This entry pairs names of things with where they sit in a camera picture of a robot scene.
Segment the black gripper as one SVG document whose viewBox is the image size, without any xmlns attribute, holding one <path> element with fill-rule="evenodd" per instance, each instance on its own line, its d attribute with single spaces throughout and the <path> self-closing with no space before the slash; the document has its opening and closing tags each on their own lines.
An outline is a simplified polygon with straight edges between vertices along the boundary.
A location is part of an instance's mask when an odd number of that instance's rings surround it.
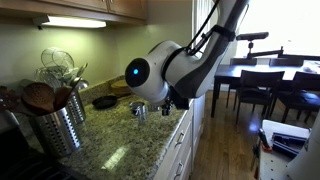
<svg viewBox="0 0 320 180">
<path fill-rule="evenodd" d="M 179 95 L 179 93 L 170 87 L 167 93 L 165 103 L 162 105 L 162 115 L 168 116 L 171 113 L 173 105 L 180 110 L 189 109 L 189 99 Z"/>
</svg>

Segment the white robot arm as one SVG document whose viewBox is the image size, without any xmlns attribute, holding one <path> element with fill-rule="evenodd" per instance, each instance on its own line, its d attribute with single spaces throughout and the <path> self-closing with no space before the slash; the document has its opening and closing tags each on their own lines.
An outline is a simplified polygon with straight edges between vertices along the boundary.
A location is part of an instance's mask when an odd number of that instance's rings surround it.
<svg viewBox="0 0 320 180">
<path fill-rule="evenodd" d="M 162 108 L 164 116 L 189 108 L 189 101 L 204 95 L 231 42 L 238 21 L 249 8 L 249 0 L 217 0 L 217 24 L 201 36 L 195 47 L 162 41 L 141 58 L 133 59 L 125 70 L 132 92 Z"/>
</svg>

